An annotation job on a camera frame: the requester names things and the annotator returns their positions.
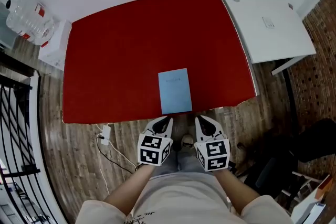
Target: water bottle cap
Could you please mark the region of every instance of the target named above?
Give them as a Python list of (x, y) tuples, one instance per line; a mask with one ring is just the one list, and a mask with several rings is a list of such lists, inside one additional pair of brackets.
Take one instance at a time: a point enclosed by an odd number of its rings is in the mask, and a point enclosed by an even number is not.
[(17, 8), (17, 4), (12, 0), (8, 0), (7, 3), (6, 3), (6, 8), (10, 12), (13, 12)]

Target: power socket on desk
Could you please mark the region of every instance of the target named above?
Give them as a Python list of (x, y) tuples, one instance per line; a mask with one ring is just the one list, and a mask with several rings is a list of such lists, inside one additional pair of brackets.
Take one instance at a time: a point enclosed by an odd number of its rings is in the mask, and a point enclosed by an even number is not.
[(111, 127), (108, 125), (104, 125), (103, 126), (103, 132), (102, 132), (102, 136), (104, 136), (104, 139), (101, 139), (101, 143), (105, 146), (109, 145), (109, 139), (110, 139), (110, 135), (111, 135)]

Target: person's left arm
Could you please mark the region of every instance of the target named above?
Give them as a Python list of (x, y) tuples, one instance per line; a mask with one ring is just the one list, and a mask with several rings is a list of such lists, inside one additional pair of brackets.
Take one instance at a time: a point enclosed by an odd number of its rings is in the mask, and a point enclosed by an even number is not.
[(151, 178), (154, 169), (153, 165), (141, 166), (127, 181), (107, 196), (104, 202), (115, 206), (127, 216)]

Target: gray pants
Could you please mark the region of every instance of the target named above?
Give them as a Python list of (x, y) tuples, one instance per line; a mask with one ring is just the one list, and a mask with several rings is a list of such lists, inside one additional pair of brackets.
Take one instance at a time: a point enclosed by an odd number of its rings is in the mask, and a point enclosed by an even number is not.
[(194, 172), (213, 175), (211, 172), (204, 171), (204, 168), (200, 164), (199, 160), (196, 158), (196, 156), (191, 155), (190, 152), (176, 152), (172, 150), (163, 164), (155, 168), (152, 177), (177, 172)]

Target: red tablecloth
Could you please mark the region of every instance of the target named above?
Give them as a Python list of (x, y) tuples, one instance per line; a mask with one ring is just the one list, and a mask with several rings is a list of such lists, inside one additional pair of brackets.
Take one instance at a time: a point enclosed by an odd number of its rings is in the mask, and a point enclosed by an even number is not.
[(157, 75), (180, 68), (188, 71), (194, 111), (255, 96), (222, 0), (137, 0), (78, 20), (66, 55), (63, 121), (161, 116)]

